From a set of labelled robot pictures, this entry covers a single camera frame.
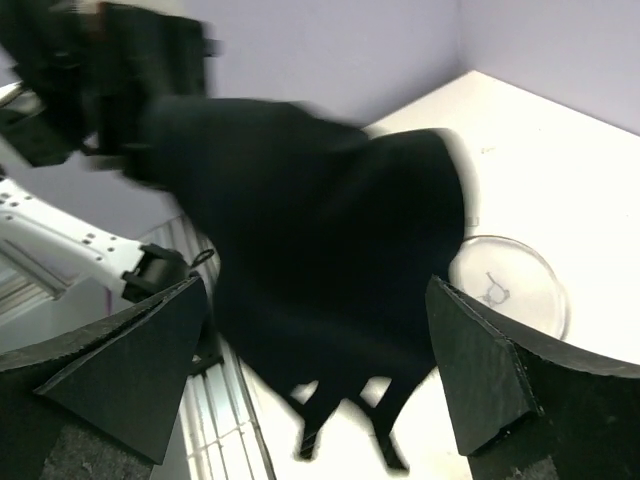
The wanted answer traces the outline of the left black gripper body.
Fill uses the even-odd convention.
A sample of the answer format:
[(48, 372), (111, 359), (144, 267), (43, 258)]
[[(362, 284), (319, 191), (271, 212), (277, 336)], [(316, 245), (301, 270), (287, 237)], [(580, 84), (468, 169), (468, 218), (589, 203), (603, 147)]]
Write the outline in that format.
[(18, 77), (1, 89), (1, 137), (33, 167), (142, 150), (146, 105), (207, 95), (217, 53), (204, 22), (112, 1), (4, 1), (1, 47)]

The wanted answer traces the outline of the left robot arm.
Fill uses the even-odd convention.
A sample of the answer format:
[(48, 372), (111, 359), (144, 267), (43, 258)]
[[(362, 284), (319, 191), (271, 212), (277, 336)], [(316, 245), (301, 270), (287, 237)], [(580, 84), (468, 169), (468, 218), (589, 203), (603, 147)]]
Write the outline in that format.
[[(139, 147), (139, 116), (169, 94), (203, 96), (215, 43), (180, 1), (5, 1), (1, 47), (15, 83), (1, 90), (1, 136), (33, 167), (73, 153), (120, 168)], [(186, 278), (175, 250), (95, 227), (1, 180), (1, 236), (58, 256), (131, 302)]]

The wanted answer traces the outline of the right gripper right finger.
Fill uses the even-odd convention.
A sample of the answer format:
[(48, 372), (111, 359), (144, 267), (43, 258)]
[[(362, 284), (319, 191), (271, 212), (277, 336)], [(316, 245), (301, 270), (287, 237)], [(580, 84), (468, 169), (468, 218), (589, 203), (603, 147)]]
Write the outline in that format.
[(473, 478), (638, 478), (637, 365), (541, 333), (439, 278), (426, 307)]

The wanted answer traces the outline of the black garment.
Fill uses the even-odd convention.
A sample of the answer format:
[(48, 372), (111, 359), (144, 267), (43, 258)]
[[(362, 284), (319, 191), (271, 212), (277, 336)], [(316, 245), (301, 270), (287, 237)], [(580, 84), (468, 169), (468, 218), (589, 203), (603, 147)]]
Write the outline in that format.
[(301, 418), (297, 455), (344, 400), (391, 431), (435, 368), (424, 295), (466, 226), (452, 132), (373, 137), (295, 103), (163, 97), (137, 109), (125, 174), (168, 191), (221, 260), (229, 346)]

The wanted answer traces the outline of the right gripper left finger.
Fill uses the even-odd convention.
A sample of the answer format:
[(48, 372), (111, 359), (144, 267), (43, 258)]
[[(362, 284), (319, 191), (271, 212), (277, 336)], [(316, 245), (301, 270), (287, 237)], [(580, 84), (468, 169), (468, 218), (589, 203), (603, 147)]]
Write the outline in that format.
[(1, 356), (4, 479), (148, 479), (164, 461), (208, 295), (193, 276)]

